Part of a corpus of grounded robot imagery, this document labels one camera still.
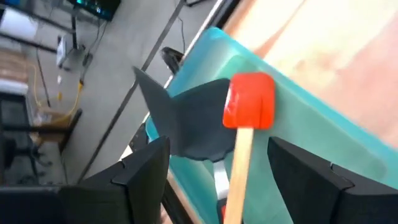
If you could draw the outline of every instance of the yellow cable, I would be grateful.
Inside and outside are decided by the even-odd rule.
[[[19,58],[14,58],[14,59],[15,59],[15,60],[14,60],[13,62],[19,63],[19,64],[21,64],[21,65],[24,65],[25,68],[26,68],[26,65],[29,65],[29,66],[33,67],[33,69],[34,69],[33,95],[34,95],[34,98],[35,98],[35,102],[36,102],[37,107],[38,107],[38,108],[42,108],[42,105],[41,105],[40,101],[39,101],[38,98],[37,98],[37,92],[36,92],[36,86],[37,86],[37,67],[36,67],[36,65],[34,65],[32,62],[27,62],[27,61],[25,61],[25,63],[23,63],[23,62],[20,61]],[[49,125],[49,124],[56,124],[56,123],[60,123],[60,122],[62,122],[62,121],[65,121],[66,119],[68,119],[68,118],[75,112],[75,110],[76,110],[76,108],[77,108],[77,104],[78,104],[78,102],[79,102],[80,93],[81,93],[82,89],[83,89],[83,85],[79,82],[79,84],[78,84],[78,92],[77,92],[75,104],[73,105],[72,109],[71,109],[65,116],[63,116],[63,117],[61,117],[61,118],[58,118],[58,119],[56,119],[56,120],[54,120],[54,121],[51,121],[51,122],[49,122],[49,123],[44,123],[44,124],[46,124],[46,125]]]

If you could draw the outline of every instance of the wooden handle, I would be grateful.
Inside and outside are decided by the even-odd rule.
[[[226,201],[224,224],[241,224],[254,130],[239,128],[236,134],[231,183]]]

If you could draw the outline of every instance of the spatula head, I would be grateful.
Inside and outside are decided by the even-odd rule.
[[[234,75],[224,108],[224,126],[269,129],[274,111],[275,84],[271,76],[263,72]]]

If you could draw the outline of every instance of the gray floor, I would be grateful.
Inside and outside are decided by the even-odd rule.
[[[131,67],[143,65],[171,17],[176,2],[177,0],[125,0],[114,20],[108,24],[103,40],[99,44],[94,60],[86,74],[85,87],[79,104],[83,109],[83,116],[63,153],[69,183],[77,181],[92,157],[125,94],[134,83]],[[182,9],[180,17],[184,23],[186,47],[197,33],[214,3],[215,1],[209,0],[193,8],[184,7]],[[44,16],[50,13],[49,8],[43,6],[38,6],[38,8]],[[51,18],[69,26],[69,17],[62,11],[54,10]],[[56,29],[43,26],[38,31],[36,39],[47,45],[56,46],[59,34]],[[79,22],[78,36],[80,43],[90,46],[96,37],[96,27]],[[183,51],[179,20],[173,23],[162,46]],[[39,56],[50,97],[55,97],[59,90],[63,93],[62,103],[52,100],[53,104],[59,105],[59,109],[62,111],[68,111],[76,96],[78,70],[70,73],[62,72],[63,81],[58,86],[59,71],[55,66],[54,55],[39,52]],[[147,72],[160,83],[165,83],[170,76],[170,72],[159,54],[156,54]],[[39,88],[39,90],[39,98],[44,98],[43,88]],[[109,167],[119,159],[146,113],[147,108],[141,91],[137,89],[86,177]]]

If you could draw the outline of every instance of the teal plastic tray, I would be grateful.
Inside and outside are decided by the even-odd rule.
[[[292,223],[267,157],[269,136],[277,136],[353,172],[398,189],[398,155],[319,99],[296,85],[223,31],[208,29],[168,87],[174,96],[238,72],[264,71],[276,84],[274,127],[256,131],[244,203],[245,223]],[[158,134],[147,121],[150,139]],[[226,160],[230,174],[232,155]],[[203,223],[218,223],[213,166],[172,156],[170,170]]]

